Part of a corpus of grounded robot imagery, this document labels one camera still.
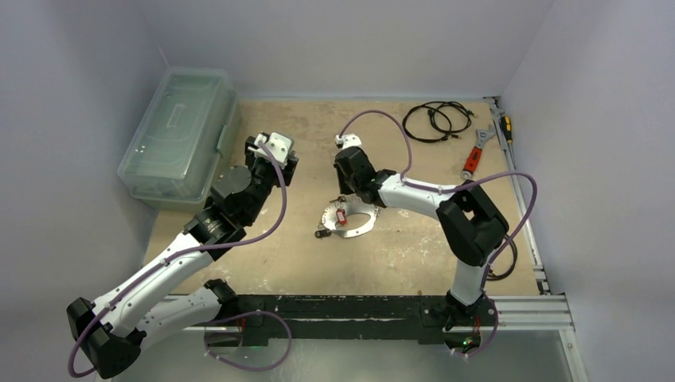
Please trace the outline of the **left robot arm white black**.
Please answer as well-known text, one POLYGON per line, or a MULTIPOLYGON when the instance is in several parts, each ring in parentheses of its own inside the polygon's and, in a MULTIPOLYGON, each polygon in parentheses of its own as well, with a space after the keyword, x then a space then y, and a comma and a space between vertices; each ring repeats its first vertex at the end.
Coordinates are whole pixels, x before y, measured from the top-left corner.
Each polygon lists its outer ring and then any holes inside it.
POLYGON ((245 163, 228 169, 211 189, 205 207, 166 249, 128 280, 93 300, 78 298, 66 310, 74 346, 67 370, 73 378, 83 353, 90 373, 110 379, 125 371, 142 351, 192 325, 243 324, 258 310, 243 311, 236 292, 223 280, 208 281, 170 303, 164 298, 191 275, 215 263, 227 251, 256 244, 251 227, 274 188, 286 193, 298 157, 294 140, 261 133, 245 143, 245 163))

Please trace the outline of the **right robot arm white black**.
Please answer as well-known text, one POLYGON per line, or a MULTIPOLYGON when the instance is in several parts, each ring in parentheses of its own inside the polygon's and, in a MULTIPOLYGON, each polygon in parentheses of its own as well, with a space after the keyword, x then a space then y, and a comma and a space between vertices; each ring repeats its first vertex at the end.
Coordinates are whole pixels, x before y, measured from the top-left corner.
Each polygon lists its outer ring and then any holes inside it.
POLYGON ((413 185, 393 170, 376 170, 359 146, 340 146, 334 168, 341 193, 440 223, 457 265, 445 304, 436 314, 445 319, 448 328, 474 323, 480 305, 486 301, 489 259, 509 231, 505 217, 483 188, 465 181, 459 190, 446 193, 440 185, 413 185))

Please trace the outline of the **red tagged key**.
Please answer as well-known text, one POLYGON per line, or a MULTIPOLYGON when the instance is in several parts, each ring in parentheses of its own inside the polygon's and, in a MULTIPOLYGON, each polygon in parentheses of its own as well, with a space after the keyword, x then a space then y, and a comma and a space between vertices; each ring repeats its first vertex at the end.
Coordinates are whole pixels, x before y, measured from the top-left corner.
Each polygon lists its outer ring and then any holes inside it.
POLYGON ((336 225, 345 226, 347 224, 346 213, 344 209, 338 209, 336 211, 337 223, 336 225))

